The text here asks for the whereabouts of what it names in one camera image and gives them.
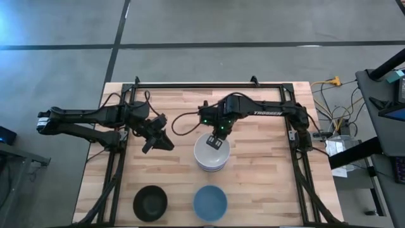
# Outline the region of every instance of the stacked white bowls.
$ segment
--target stacked white bowls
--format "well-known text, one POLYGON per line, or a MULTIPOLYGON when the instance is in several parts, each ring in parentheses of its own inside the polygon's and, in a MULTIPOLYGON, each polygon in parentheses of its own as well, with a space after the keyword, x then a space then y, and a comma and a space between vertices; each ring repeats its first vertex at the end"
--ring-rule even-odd
POLYGON ((229 159, 230 145, 227 140, 222 142, 217 150, 209 146, 206 141, 211 134, 203 134, 194 145, 194 157, 198 165, 205 171, 215 172, 223 168, 229 159))

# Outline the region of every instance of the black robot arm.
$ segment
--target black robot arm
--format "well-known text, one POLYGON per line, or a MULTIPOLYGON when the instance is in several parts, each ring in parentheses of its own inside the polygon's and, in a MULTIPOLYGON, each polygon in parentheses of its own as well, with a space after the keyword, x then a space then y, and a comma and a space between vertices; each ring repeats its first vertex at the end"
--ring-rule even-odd
POLYGON ((144 153, 151 148, 172 150, 174 145, 166 135, 166 130, 163 130, 167 122, 165 114, 160 114, 153 120, 147 119, 148 116, 149 106, 140 101, 135 101, 134 104, 103 106, 97 110, 62 110, 52 107, 38 114, 37 130, 44 135, 63 133, 81 137, 92 143, 99 142, 106 149, 114 149, 119 147, 122 141, 117 130, 101 132, 77 124, 99 124, 112 129, 127 125, 134 131, 135 136, 146 139, 142 148, 144 153))
POLYGON ((208 105, 205 101, 199 106, 198 115, 200 123, 213 126, 213 136, 207 140, 207 144, 218 149, 221 140, 225 140, 231 133, 234 123, 238 119, 250 115, 286 117, 292 128, 297 131, 298 148, 301 151, 312 150, 311 135, 308 132, 309 120, 305 107, 293 101, 253 101, 244 94, 233 93, 219 101, 215 105, 208 105))

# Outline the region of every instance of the black metal frame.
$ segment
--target black metal frame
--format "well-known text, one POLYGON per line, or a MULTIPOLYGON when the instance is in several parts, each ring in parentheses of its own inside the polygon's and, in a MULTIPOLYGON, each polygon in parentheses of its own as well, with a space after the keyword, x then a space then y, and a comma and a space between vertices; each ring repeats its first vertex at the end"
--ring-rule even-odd
MULTIPOLYGON (((289 95, 289 98, 292 101, 296 101, 296 97, 294 94, 294 87, 292 84, 259 84, 257 79, 255 77, 252 77, 250 83, 172 83, 172 84, 171 83, 167 83, 167 84, 165 84, 165 83, 162 83, 162 84, 145 83, 145 84, 142 84, 139 82, 139 79, 136 78, 134 84, 123 84, 122 85, 120 102, 122 103, 125 100, 126 93, 128 91, 130 91, 130 103, 133 103, 135 101, 135 93, 136 93, 137 89, 180 89, 180 88, 232 88, 232 89, 268 88, 268 89, 278 89, 280 91, 281 102, 287 100, 286 94, 289 95)), ((284 119, 285 119, 285 125, 286 125, 286 134, 289 135, 289 131, 292 130, 292 127, 291 127, 290 123, 288 122, 288 120, 286 118, 284 118, 284 119)), ((298 195, 299 205, 300 205, 300 209, 301 209, 301 217, 302 217, 303 226, 346 227, 346 228, 360 227, 360 226, 347 225, 347 224, 343 224, 343 223, 336 224, 336 223, 333 223, 333 222, 336 222, 336 220, 332 220, 332 222, 331 222, 330 219, 329 219, 329 222, 331 222, 331 223, 322 223, 321 222, 320 208, 322 208, 323 211, 325 211, 326 208, 322 204, 320 199, 316 196, 308 156, 306 153, 302 153, 302 164, 304 166, 304 173, 305 173, 305 175, 303 175, 301 172, 301 169, 299 168, 299 160, 297 157, 297 151, 294 149, 295 148, 294 145, 296 143, 295 139, 291 139, 289 137, 287 137, 287 139, 289 140, 289 147, 290 147, 290 153, 291 153, 291 158, 292 158, 292 168, 294 170, 294 177, 296 180, 297 195, 298 195), (315 220, 314 222, 309 221, 303 189, 305 189, 310 196, 313 196, 313 197, 310 197, 310 200, 311 200, 311 207, 312 207, 314 220, 315 220)), ((111 178, 111 174, 112 174, 115 154, 110 153, 110 155, 109 155, 108 165, 107 165, 107 169, 106 169, 106 175, 104 178, 105 181, 104 181, 104 186, 103 186, 103 193, 101 196, 101 198, 103 198, 103 200, 101 202, 101 207, 99 208, 99 211, 98 211, 98 218, 97 218, 96 223, 95 224, 89 224, 89 223, 73 224, 73 225, 76 225, 79 227, 81 227, 82 225, 86 225, 87 227, 90 227, 90 226, 91 227, 113 227, 115 225, 116 211, 118 208, 118 200, 119 200, 119 195, 120 195, 120 185, 121 185, 121 180, 122 180, 122 171, 123 171, 123 166, 125 164, 125 153, 126 153, 126 149, 127 149, 127 142, 128 142, 128 138, 126 138, 126 140, 124 142, 124 145, 125 145, 124 150, 122 150, 120 152, 118 167, 116 169, 116 173, 113 178, 111 178), (104 221, 105 203, 108 198, 108 195, 110 194, 110 192, 112 190, 111 183, 113 181, 114 181, 114 183, 112 185, 114 187, 114 193, 113 193, 111 211, 110 211, 108 222, 105 222, 104 221)))
POLYGON ((382 154, 382 148, 380 141, 376 136, 341 153, 329 157, 329 164, 331 169, 335 169, 360 159, 367 158, 371 155, 378 154, 382 154))
POLYGON ((28 174, 31 163, 39 162, 42 167, 46 167, 49 165, 51 159, 14 148, 5 143, 0 143, 0 155, 18 158, 21 163, 20 167, 18 167, 18 172, 15 175, 13 182, 11 183, 11 192, 6 198, 3 207, 0 208, 0 227, 4 227, 8 219, 8 214, 16 205, 16 199, 23 184, 23 177, 28 174))

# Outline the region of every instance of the electronic device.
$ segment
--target electronic device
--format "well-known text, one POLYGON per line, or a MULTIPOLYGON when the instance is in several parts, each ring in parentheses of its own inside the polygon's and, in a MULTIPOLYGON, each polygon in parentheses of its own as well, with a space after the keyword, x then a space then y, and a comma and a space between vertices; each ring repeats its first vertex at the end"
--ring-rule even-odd
POLYGON ((394 168, 395 181, 399 184, 405 184, 405 157, 391 158, 394 168))
POLYGON ((405 121, 405 104, 397 104, 378 112, 379 117, 405 121))
POLYGON ((216 104, 208 105, 204 101, 203 106, 198 107, 200 124, 213 126, 213 135, 206 143, 218 149, 231 133, 234 123, 238 119, 250 115, 286 117, 292 128, 296 130, 297 148, 300 151, 311 151, 311 134, 307 131, 309 127, 309 115, 305 107, 294 101, 254 101, 245 94, 233 92, 216 104))
POLYGON ((17 134, 15 132, 0 126, 0 143, 5 143, 12 146, 16 137, 17 134))
POLYGON ((401 77, 395 86, 394 101, 398 103, 405 103, 405 79, 401 77))

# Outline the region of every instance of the wooden table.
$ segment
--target wooden table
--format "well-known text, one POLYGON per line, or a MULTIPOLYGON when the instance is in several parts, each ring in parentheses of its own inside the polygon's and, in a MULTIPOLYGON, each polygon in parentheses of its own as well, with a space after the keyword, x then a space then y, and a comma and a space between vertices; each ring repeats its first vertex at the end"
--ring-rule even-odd
MULTIPOLYGON (((297 102, 305 106, 308 113, 317 120, 309 83, 292 83, 297 102)), ((107 83, 102 103, 112 92, 120 93, 121 88, 122 83, 107 83)), ((175 148, 173 151, 154 149, 145 155, 141 151, 144 140, 130 134, 115 225, 207 225, 196 217, 192 209, 194 194, 207 184, 221 187, 228 198, 227 213, 212 225, 302 225, 284 118, 247 117, 238 120, 227 138, 232 147, 230 159, 222 170, 214 173, 201 170, 193 154, 196 139, 205 132, 212 132, 212 127, 201 125, 183 137, 176 136, 170 129, 171 122, 179 114, 196 111, 204 100, 213 104, 236 90, 255 100, 280 100, 277 89, 149 90, 151 105, 168 118, 166 131, 175 148), (151 184, 165 190, 168 208, 158 221, 145 223, 135 216, 132 202, 142 187, 151 184)), ((144 100, 143 92, 141 89, 137 90, 137 100, 144 100)), ((115 105, 117 102, 118 98, 113 96, 108 104, 115 105)), ((149 118, 152 117, 155 114, 151 111, 149 118)), ((185 116, 176 122, 175 129, 185 132, 196 123, 197 115, 185 116)), ((315 131, 315 128, 311 126, 309 131, 315 131)), ((314 146, 323 148, 322 143, 315 143, 314 146)), ((89 156, 100 150, 100 145, 93 144, 89 156)), ((312 151, 309 153, 309 160, 316 193, 327 208, 342 220, 328 158, 322 153, 312 151)), ((73 216, 74 222, 83 218, 100 196, 107 161, 108 152, 105 152, 86 164, 73 216)), ((112 194, 106 207, 106 220, 111 198, 112 194)), ((308 196, 306 201, 311 214, 308 196)))

